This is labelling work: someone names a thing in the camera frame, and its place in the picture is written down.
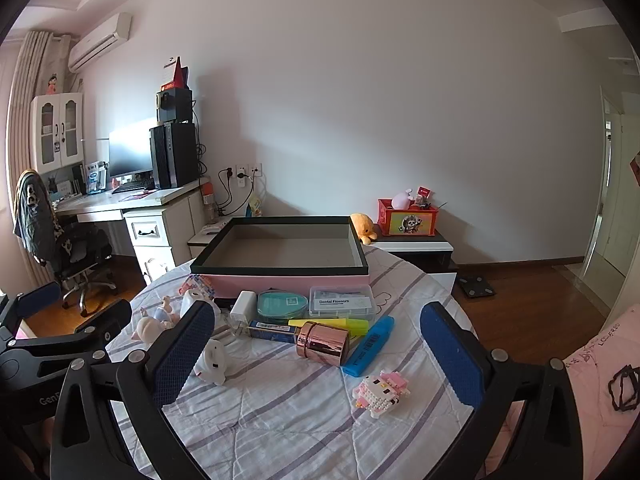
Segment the baby doll figurine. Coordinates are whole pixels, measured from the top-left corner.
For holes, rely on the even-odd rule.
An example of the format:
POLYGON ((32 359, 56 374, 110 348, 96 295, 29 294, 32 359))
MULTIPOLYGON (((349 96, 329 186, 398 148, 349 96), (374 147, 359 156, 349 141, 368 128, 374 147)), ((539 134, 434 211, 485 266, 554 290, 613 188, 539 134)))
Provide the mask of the baby doll figurine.
POLYGON ((174 328, 179 320, 180 316, 172 310, 170 298, 165 296, 160 307, 152 315, 142 310, 142 318, 138 321, 131 339, 142 341, 145 347, 149 348, 165 330, 174 328))

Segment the colourful block figure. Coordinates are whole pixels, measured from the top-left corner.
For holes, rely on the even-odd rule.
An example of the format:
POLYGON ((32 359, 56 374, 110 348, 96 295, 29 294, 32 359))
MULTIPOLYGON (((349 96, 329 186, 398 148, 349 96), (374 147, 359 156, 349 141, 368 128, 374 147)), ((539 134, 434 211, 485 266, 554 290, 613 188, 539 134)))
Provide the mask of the colourful block figure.
POLYGON ((191 274, 178 289, 181 307, 188 308, 197 301, 214 303, 215 291, 199 275, 191 274))

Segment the small glass bottle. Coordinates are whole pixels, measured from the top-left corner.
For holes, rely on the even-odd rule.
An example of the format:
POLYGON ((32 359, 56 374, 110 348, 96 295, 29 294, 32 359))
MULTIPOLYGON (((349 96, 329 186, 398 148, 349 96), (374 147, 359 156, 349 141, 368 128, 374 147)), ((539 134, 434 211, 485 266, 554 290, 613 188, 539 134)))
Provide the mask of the small glass bottle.
POLYGON ((222 310, 217 318, 213 338, 228 344, 235 339, 246 339, 248 333, 248 322, 245 318, 234 318, 229 311, 222 310))

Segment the blue pencil lead box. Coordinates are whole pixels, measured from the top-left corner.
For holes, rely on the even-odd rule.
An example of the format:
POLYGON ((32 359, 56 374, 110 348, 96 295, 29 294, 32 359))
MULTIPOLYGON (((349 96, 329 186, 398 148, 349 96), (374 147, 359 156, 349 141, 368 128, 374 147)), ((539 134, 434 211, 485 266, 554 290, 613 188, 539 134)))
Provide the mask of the blue pencil lead box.
POLYGON ((247 327, 248 334, 257 339, 296 344, 297 328, 254 320, 247 327))

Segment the teal round case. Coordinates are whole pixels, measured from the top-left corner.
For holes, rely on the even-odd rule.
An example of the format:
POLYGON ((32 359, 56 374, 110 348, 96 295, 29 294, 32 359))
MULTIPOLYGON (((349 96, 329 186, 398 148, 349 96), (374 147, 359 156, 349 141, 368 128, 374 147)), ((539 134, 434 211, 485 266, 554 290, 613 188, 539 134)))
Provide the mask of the teal round case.
POLYGON ((308 311, 306 296, 283 290, 267 290, 257 299, 257 315, 269 323, 287 323, 292 318, 303 318, 308 311))

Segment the pink block cat figure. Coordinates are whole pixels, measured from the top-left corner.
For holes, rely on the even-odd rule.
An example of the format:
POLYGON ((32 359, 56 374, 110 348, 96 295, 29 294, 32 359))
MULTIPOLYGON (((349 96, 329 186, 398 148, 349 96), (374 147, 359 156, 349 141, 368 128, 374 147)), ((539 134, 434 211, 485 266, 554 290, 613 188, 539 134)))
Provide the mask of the pink block cat figure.
POLYGON ((408 380, 399 372, 381 370, 377 375, 368 375, 352 390, 356 408, 369 412, 378 419, 397 406, 404 396, 410 394, 408 380))

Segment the blue highlighter marker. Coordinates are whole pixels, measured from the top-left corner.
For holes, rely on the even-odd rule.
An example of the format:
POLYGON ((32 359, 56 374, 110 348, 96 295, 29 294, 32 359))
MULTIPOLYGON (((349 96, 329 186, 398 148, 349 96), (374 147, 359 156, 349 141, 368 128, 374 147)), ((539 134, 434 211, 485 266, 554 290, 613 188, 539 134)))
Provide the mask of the blue highlighter marker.
POLYGON ((342 366, 342 371, 352 377, 363 376, 390 339, 394 327, 395 319, 392 316, 385 315, 379 318, 342 366))

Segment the clear dental floss box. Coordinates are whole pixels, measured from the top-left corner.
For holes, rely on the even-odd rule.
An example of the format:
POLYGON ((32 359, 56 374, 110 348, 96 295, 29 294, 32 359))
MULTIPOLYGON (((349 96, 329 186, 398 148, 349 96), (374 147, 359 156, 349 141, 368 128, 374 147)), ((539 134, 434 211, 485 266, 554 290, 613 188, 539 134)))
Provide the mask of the clear dental floss box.
POLYGON ((311 318, 361 318, 371 321, 376 309, 369 285, 311 287, 308 315, 311 318))

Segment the rose gold metal tin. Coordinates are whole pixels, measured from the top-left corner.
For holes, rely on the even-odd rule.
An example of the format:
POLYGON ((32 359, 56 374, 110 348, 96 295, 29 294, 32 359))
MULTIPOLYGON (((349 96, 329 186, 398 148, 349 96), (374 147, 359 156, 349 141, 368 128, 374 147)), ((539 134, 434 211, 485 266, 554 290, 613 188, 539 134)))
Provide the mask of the rose gold metal tin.
POLYGON ((341 366, 349 349, 349 332, 314 322, 306 322, 296 337, 296 353, 317 363, 341 366))

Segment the yellow highlighter marker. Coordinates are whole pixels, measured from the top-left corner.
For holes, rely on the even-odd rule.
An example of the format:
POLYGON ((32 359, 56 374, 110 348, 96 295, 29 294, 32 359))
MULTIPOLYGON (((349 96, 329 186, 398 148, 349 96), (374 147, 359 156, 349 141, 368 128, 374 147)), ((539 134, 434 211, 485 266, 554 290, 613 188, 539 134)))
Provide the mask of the yellow highlighter marker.
POLYGON ((369 331, 369 322, 361 318, 292 318, 289 326, 303 327, 307 323, 347 330, 351 337, 362 337, 369 331))

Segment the black office chair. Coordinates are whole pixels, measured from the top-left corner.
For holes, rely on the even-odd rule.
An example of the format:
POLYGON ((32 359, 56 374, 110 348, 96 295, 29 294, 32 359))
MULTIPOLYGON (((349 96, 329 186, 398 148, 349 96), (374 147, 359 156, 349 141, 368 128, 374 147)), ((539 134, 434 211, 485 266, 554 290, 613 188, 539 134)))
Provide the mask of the black office chair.
POLYGON ((62 226, 55 215, 49 192, 36 170, 23 171, 17 180, 13 204, 14 234, 35 262, 48 268, 68 298, 78 296, 79 314, 86 318, 88 291, 98 287, 115 290, 113 273, 107 269, 113 248, 106 233, 90 224, 62 226))

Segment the pink bed sheet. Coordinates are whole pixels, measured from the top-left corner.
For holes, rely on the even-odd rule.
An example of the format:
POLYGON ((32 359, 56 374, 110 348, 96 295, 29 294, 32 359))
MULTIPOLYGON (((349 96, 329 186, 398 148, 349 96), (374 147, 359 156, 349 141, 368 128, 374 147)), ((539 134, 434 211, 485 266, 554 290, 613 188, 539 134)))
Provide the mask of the pink bed sheet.
POLYGON ((633 304, 588 344, 564 360, 578 409, 584 477, 598 478, 639 416, 638 408, 616 410, 619 398, 638 391, 627 378, 614 375, 639 366, 639 306, 633 304))

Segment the white computer desk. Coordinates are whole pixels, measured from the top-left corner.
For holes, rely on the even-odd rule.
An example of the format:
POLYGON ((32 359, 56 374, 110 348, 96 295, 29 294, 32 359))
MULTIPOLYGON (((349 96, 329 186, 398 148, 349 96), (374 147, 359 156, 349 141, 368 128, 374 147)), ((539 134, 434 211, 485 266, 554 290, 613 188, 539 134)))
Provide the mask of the white computer desk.
POLYGON ((149 194, 106 192, 69 198, 58 203, 56 213, 126 228, 142 276, 151 283, 192 259, 188 241, 205 224, 203 183, 197 180, 149 194))

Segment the low white bedside table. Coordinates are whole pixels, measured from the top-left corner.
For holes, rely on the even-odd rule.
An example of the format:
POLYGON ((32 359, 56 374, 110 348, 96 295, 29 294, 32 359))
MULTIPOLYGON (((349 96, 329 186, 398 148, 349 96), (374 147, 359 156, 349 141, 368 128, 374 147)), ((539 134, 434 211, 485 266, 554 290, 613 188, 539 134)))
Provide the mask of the low white bedside table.
POLYGON ((196 258, 216 235, 229 223, 230 218, 218 219, 216 222, 206 224, 194 236, 188 240, 191 258, 196 258))

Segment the computer monitor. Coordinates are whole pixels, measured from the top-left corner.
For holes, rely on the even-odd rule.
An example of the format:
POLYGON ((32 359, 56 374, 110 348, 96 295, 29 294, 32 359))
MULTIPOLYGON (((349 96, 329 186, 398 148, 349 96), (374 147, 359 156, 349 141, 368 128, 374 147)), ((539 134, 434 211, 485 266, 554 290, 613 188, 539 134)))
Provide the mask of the computer monitor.
POLYGON ((152 170, 150 130, 154 118, 132 122, 113 130, 108 138, 108 176, 111 179, 152 170))

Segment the black bathroom scale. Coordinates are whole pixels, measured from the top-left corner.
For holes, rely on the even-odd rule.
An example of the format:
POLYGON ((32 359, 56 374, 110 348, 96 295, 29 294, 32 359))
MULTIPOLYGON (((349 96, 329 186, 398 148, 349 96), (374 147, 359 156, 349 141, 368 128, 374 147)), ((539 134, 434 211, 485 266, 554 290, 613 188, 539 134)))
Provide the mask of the black bathroom scale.
POLYGON ((495 289, 489 284, 486 278, 480 275, 459 275, 457 285, 463 295, 469 299, 480 299, 495 296, 495 289))

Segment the striped white quilt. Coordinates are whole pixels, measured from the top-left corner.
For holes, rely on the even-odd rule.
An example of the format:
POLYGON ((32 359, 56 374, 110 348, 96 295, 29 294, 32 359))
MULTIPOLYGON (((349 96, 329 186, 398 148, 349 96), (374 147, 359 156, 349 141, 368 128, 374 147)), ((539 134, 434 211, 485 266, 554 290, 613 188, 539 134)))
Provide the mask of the striped white quilt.
POLYGON ((434 278, 381 249, 364 252, 378 313, 395 326, 372 372, 397 370, 409 394, 373 418, 352 404, 357 379, 301 358, 290 344, 221 334, 221 386, 190 378, 165 415, 214 479, 421 479, 469 417, 420 333, 424 304, 440 302, 463 328, 462 307, 434 278))

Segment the black computer tower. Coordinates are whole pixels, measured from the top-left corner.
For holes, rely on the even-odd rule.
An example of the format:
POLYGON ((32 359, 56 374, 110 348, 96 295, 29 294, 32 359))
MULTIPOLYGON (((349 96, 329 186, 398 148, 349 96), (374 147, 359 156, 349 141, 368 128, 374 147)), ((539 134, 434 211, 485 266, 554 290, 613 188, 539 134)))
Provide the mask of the black computer tower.
POLYGON ((150 149, 155 188, 181 188, 198 178, 195 126, 190 122, 165 122, 150 129, 150 149))

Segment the pink storage box dark rim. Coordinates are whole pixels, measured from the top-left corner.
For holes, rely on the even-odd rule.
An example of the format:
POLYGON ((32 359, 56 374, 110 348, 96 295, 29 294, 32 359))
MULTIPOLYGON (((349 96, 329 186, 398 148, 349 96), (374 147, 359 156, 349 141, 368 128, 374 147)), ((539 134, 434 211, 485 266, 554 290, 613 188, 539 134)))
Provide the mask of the pink storage box dark rim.
POLYGON ((217 296, 370 284, 370 270, 347 216, 233 218, 191 262, 217 296))

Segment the white glass door cabinet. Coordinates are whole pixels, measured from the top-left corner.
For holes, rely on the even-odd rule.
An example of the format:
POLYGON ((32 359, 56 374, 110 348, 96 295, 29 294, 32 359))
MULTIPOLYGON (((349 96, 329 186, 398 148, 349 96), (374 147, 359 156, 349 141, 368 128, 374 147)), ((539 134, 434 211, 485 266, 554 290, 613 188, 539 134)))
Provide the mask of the white glass door cabinet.
POLYGON ((32 118, 32 168, 46 174, 84 161, 84 95, 79 92, 35 96, 32 118))

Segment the black white side table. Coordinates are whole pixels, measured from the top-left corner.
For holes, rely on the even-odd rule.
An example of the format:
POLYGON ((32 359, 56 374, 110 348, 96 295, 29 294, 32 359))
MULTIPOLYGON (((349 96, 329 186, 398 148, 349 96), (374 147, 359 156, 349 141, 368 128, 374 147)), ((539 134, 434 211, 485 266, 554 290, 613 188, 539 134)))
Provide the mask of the black white side table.
POLYGON ((447 292, 452 292, 454 289, 458 274, 458 267, 452 261, 454 246, 439 232, 433 236, 380 234, 372 246, 417 266, 431 275, 447 292))

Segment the white door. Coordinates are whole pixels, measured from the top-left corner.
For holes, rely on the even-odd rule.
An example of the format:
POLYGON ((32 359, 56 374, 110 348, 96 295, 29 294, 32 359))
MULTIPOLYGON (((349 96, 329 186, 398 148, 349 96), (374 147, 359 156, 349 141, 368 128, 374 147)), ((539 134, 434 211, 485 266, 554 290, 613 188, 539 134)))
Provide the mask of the white door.
POLYGON ((603 98, 602 132, 598 210, 580 278, 612 310, 639 241, 639 117, 603 98))

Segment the black box on tower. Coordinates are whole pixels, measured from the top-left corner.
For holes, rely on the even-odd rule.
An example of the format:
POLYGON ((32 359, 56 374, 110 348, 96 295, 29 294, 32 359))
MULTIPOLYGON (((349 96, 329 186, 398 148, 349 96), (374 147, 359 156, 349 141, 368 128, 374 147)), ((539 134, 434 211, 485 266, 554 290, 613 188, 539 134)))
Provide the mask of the black box on tower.
POLYGON ((187 88, 170 88, 156 94, 156 120, 165 122, 192 122, 192 91, 187 88))

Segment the beige curtain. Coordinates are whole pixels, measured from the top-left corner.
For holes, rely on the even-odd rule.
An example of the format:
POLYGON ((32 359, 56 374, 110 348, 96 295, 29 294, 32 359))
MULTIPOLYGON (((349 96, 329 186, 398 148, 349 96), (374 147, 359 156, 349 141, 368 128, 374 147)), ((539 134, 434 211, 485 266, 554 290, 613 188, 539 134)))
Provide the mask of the beige curtain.
POLYGON ((11 80, 6 114, 6 187, 10 213, 10 245, 17 250, 17 262, 10 264, 9 284, 16 292, 28 292, 49 281, 47 270, 37 270, 22 241, 14 234, 14 203, 17 182, 32 168, 30 103, 36 94, 41 65, 52 40, 52 32, 30 30, 18 51, 11 80))

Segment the red toy crate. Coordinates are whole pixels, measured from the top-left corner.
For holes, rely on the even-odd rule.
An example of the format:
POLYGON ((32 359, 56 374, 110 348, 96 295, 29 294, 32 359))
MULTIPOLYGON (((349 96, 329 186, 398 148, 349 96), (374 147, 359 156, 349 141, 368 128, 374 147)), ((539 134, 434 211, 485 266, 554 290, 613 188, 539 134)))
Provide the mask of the red toy crate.
POLYGON ((378 200, 378 227, 385 236, 434 236, 439 209, 410 206, 395 209, 388 198, 378 200))

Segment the yellow plush toy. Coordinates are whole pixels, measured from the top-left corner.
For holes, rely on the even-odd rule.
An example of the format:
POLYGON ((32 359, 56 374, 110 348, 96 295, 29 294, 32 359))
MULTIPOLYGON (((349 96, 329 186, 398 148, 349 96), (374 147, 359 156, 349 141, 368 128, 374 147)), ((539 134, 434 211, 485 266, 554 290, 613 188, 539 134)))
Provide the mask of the yellow plush toy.
POLYGON ((367 214, 355 212, 351 214, 349 218, 355 228, 358 240, 360 240, 363 245, 370 245, 378 239, 376 225, 367 214))

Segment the pink plush in crate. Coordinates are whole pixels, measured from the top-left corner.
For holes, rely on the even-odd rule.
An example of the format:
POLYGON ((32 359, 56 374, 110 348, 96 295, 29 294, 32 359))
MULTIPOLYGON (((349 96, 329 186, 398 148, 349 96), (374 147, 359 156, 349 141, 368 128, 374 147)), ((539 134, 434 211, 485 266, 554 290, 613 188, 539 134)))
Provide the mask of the pink plush in crate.
POLYGON ((412 205, 411 193, 412 189, 407 188, 405 191, 396 194, 390 201, 390 206, 395 210, 409 209, 412 205))

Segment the white air conditioner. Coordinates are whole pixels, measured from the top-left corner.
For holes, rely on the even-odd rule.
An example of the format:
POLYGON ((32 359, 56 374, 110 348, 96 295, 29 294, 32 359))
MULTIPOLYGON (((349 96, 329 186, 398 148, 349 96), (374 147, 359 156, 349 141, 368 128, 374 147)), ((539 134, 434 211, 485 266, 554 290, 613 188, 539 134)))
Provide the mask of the white air conditioner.
POLYGON ((82 37, 70 49, 68 69, 80 72, 86 65, 117 48, 129 40, 132 15, 126 12, 115 14, 100 26, 82 37))

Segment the wall power sockets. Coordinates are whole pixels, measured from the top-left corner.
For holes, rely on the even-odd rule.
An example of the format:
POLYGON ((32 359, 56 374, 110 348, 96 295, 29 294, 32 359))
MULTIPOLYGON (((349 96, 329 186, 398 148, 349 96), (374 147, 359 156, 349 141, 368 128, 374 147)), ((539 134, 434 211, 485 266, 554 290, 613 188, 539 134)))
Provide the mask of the wall power sockets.
POLYGON ((248 165, 236 165, 234 175, 238 187, 245 188, 249 183, 262 177, 262 163, 251 162, 248 165))

